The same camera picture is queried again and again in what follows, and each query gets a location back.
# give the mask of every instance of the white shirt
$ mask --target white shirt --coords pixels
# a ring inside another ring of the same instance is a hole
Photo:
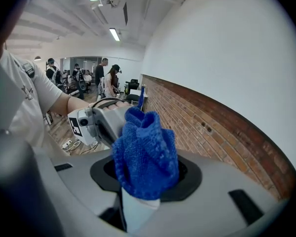
[[[90,75],[84,75],[84,80],[85,80],[86,82],[91,82],[92,77],[91,77]]]
[[[104,77],[104,94],[106,97],[115,97],[116,95],[113,92],[113,86],[111,85],[112,76],[110,73]]]
[[[10,132],[21,136],[33,147],[43,147],[49,155],[54,150],[60,150],[57,144],[45,131],[43,114],[56,102],[62,91],[57,88],[33,62],[12,56],[4,50],[0,63],[14,81],[24,92],[24,100],[16,112],[10,125]],[[35,71],[33,81],[22,69],[22,64],[30,63]]]

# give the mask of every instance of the black shirt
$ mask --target black shirt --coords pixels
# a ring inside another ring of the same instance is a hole
[[[98,65],[95,68],[95,85],[99,85],[100,83],[100,79],[104,77],[104,71],[103,71],[103,66],[102,65]]]
[[[54,71],[52,69],[47,69],[46,75],[47,75],[48,79],[51,80],[53,78]]]
[[[77,70],[74,70],[74,71],[73,71],[73,78],[74,78],[75,81],[77,81],[77,78],[76,78],[77,73],[78,73]]]

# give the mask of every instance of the blue cloth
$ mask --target blue cloth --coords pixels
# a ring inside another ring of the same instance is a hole
[[[143,113],[139,105],[125,113],[122,136],[113,144],[115,171],[130,195],[155,200],[179,178],[178,156],[172,130],[163,129],[156,112]]]

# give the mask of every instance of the brick wall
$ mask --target brick wall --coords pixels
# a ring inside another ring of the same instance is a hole
[[[284,153],[257,127],[225,105],[177,84],[144,76],[144,111],[157,111],[164,128],[188,150],[240,169],[278,200],[288,198],[296,171]]]

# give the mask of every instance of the person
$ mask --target person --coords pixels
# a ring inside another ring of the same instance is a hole
[[[45,130],[43,115],[50,110],[65,116],[76,109],[86,108],[89,104],[63,93],[34,62],[14,56],[3,48],[26,2],[27,0],[20,0],[15,5],[0,29],[0,69],[4,70],[6,76],[20,89],[20,94],[24,94],[24,100],[8,130],[31,146],[43,148],[50,157],[66,155]],[[27,67],[34,72],[32,78],[26,73]]]
[[[88,87],[91,86],[92,77],[90,75],[90,71],[86,70],[84,75],[85,84],[87,85],[87,91]]]
[[[53,84],[55,84],[59,89],[65,92],[65,88],[62,83],[63,75],[61,74],[60,69],[54,65],[54,62],[55,61],[53,58],[49,58],[47,60],[49,68],[46,71],[46,76],[48,77],[48,79],[51,80]]]
[[[115,75],[118,72],[119,72],[119,66],[115,64],[112,66],[112,68],[104,78],[104,94],[106,97],[116,97],[114,90],[117,91],[117,89],[114,87],[114,81],[115,81]]]
[[[95,68],[95,86],[98,87],[100,80],[104,77],[103,67],[107,66],[109,60],[107,58],[103,58],[102,62]]]
[[[73,71],[73,78],[75,80],[75,83],[77,85],[77,89],[79,90],[79,96],[81,100],[84,99],[83,90],[80,88],[79,81],[83,79],[82,70],[80,69],[80,66],[78,63],[74,65],[74,71]]]
[[[118,88],[118,77],[117,75],[115,75],[115,79],[114,79],[114,87]]]

